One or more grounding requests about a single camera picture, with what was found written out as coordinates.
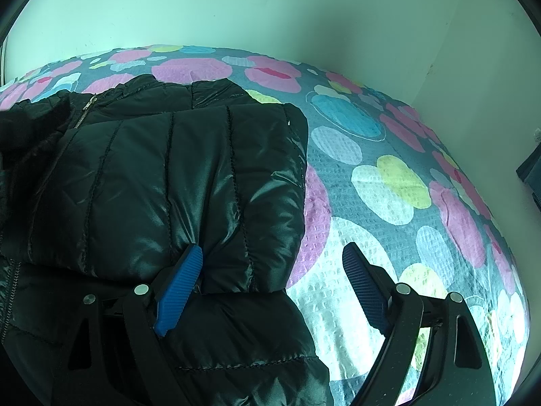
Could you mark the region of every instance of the floral bedspread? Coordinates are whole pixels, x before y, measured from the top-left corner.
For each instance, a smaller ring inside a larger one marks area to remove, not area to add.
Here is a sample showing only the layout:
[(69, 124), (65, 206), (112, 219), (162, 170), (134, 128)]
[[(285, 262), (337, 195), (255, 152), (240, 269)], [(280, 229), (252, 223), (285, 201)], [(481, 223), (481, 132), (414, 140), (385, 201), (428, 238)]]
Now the floral bedspread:
[[(483, 338), (498, 404), (517, 381), (529, 333), (515, 259), (490, 210), (437, 135), (408, 105), (345, 77), (240, 50), (153, 45), (48, 64), (0, 88), (0, 110), (61, 90), (97, 93), (138, 74), (190, 84), (229, 78), (260, 102), (308, 119), (306, 234), (287, 292), (329, 367), (337, 406), (361, 387), (383, 342), (342, 268), (355, 241), (396, 282), (443, 298), (461, 293)], [(419, 336), (398, 404), (413, 395)]]

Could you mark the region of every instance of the blue gripper pad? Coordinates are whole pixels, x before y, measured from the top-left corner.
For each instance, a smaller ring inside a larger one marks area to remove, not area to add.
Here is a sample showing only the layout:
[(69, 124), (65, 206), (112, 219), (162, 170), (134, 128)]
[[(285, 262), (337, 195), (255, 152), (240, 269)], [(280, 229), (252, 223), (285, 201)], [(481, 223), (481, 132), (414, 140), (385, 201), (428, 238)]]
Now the blue gripper pad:
[(154, 332), (158, 336), (164, 337), (177, 325), (202, 267), (201, 247), (189, 246), (173, 268), (167, 287), (156, 295), (158, 314), (154, 323)]
[(391, 329), (386, 317), (388, 302), (368, 270), (370, 263), (354, 242), (344, 247), (342, 263), (369, 324), (387, 336)]

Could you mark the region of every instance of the bolt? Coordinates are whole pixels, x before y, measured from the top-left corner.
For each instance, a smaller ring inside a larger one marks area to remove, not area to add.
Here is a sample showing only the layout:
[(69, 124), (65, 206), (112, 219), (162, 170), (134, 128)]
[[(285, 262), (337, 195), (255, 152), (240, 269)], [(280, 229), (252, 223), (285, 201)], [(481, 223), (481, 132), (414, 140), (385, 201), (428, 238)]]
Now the bolt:
[(457, 293), (457, 292), (451, 293), (451, 301), (461, 303), (463, 300), (464, 298), (462, 297), (460, 293)]
[(147, 292), (148, 292), (147, 284), (139, 284), (137, 287), (134, 288), (134, 293), (138, 295), (147, 294)]
[(85, 305), (90, 305), (91, 303), (94, 303), (96, 300), (96, 297), (93, 294), (88, 294), (83, 298), (83, 303)]
[(408, 284), (399, 283), (397, 284), (397, 292), (400, 294), (409, 294), (411, 289)]

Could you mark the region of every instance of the black puffer jacket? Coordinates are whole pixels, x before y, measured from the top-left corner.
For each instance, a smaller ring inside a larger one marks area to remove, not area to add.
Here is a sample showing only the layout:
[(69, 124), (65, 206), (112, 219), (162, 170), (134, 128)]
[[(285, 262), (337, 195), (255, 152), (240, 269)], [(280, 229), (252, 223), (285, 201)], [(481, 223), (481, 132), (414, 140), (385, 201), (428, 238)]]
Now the black puffer jacket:
[(307, 138), (299, 109), (228, 80), (142, 75), (0, 112), (1, 340), (39, 399), (50, 402), (82, 298), (124, 295), (194, 243), (198, 284), (160, 341), (194, 406), (331, 405), (285, 292), (304, 234)]

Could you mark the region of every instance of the zipper pull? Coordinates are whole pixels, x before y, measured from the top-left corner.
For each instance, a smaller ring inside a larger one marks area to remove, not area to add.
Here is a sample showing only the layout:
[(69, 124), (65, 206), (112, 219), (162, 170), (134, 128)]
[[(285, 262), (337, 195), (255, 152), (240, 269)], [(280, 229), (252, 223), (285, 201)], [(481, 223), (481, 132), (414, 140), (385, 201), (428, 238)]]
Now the zipper pull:
[(91, 97), (91, 99), (88, 101), (88, 103), (83, 107), (83, 111), (86, 111), (88, 110), (88, 108), (90, 108), (92, 106), (92, 104), (94, 102), (96, 102), (96, 99), (97, 99), (98, 95), (97, 94), (94, 94), (93, 97)]
[(85, 117), (88, 114), (88, 108), (92, 107), (92, 104), (94, 104), (94, 102), (96, 102), (97, 97), (98, 97), (98, 95), (94, 94), (94, 96), (91, 97), (91, 99), (88, 101), (88, 103), (83, 107), (83, 110), (81, 111), (80, 118), (77, 121), (77, 123), (75, 124), (74, 128), (79, 128), (80, 125), (83, 123), (83, 120), (85, 120)]

